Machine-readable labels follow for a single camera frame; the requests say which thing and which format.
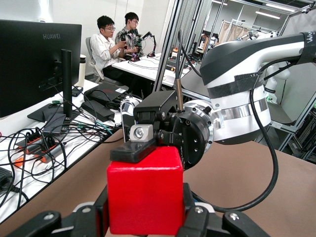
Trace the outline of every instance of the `white shirt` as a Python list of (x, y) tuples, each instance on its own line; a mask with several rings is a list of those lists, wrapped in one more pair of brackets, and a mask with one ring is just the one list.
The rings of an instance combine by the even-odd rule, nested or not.
[(110, 55), (109, 50), (115, 45), (111, 38), (107, 40), (101, 33), (94, 34), (90, 39), (90, 45), (95, 67), (100, 71), (113, 63), (119, 62), (119, 49)]

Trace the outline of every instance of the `black device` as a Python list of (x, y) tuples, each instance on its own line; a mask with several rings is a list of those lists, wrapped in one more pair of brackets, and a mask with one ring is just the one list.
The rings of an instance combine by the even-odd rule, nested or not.
[(43, 133), (44, 135), (55, 134), (58, 135), (61, 132), (62, 125), (64, 124), (66, 115), (59, 113), (50, 113), (50, 110), (44, 111), (44, 117), (47, 121), (44, 126)]
[(0, 69), (0, 118), (57, 91), (63, 90), (65, 99), (71, 100), (72, 84), (79, 78), (81, 25), (0, 20), (0, 32), (0, 55), (5, 58)]
[(78, 95), (81, 94), (82, 91), (83, 91), (83, 87), (75, 86), (72, 90), (72, 96), (77, 97)]
[(2, 186), (10, 183), (12, 181), (12, 172), (0, 167), (0, 193), (2, 191)]
[(118, 86), (108, 82), (103, 82), (102, 84), (87, 90), (84, 93), (84, 99), (95, 100), (104, 106), (109, 101), (120, 103), (125, 95), (127, 95), (127, 90), (127, 86)]
[(114, 118), (114, 112), (94, 100), (83, 102), (81, 107), (102, 122), (108, 121), (110, 117)]

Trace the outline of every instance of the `red cube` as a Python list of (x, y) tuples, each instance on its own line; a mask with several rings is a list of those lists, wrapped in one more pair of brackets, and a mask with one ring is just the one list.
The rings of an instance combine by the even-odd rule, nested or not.
[(112, 234), (176, 235), (184, 221), (183, 167), (175, 147), (107, 170)]

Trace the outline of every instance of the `man with glasses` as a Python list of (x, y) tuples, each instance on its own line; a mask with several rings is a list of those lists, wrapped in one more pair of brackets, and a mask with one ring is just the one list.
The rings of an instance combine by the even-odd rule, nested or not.
[(125, 50), (125, 53), (132, 54), (137, 53), (138, 47), (137, 41), (139, 36), (135, 33), (130, 33), (130, 30), (135, 30), (138, 26), (139, 18), (134, 12), (129, 12), (125, 15), (125, 27), (117, 33), (117, 36), (115, 37), (115, 43), (118, 43), (121, 41), (121, 36), (124, 35), (126, 39), (127, 49)]
[(122, 84), (130, 86), (131, 81), (123, 76), (123, 72), (113, 68), (112, 64), (119, 61), (124, 56), (124, 47), (126, 41), (120, 41), (116, 44), (111, 39), (115, 31), (114, 21), (108, 16), (101, 16), (97, 20), (100, 30), (90, 39), (92, 57), (95, 60), (95, 67), (103, 71), (103, 75), (120, 81)]

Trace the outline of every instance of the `ceiling light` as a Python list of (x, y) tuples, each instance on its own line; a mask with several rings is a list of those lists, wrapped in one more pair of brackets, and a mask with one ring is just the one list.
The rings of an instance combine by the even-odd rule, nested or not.
[(273, 16), (273, 15), (266, 14), (266, 13), (263, 13), (263, 12), (260, 12), (260, 11), (256, 11), (256, 13), (260, 14), (260, 15), (264, 15), (264, 16), (269, 16), (269, 17), (272, 17), (272, 18), (275, 18), (275, 19), (280, 19), (278, 16)]
[(277, 8), (277, 9), (281, 9), (281, 10), (284, 10), (284, 11), (294, 12), (294, 10), (292, 10), (290, 8), (283, 7), (283, 6), (277, 6), (277, 5), (273, 5), (273, 4), (269, 4), (269, 3), (267, 3), (266, 5), (270, 6), (270, 7)]
[(216, 0), (212, 0), (212, 2), (219, 3), (219, 4), (221, 4), (221, 3), (222, 3), (222, 2), (220, 2), (220, 1), (216, 1)]

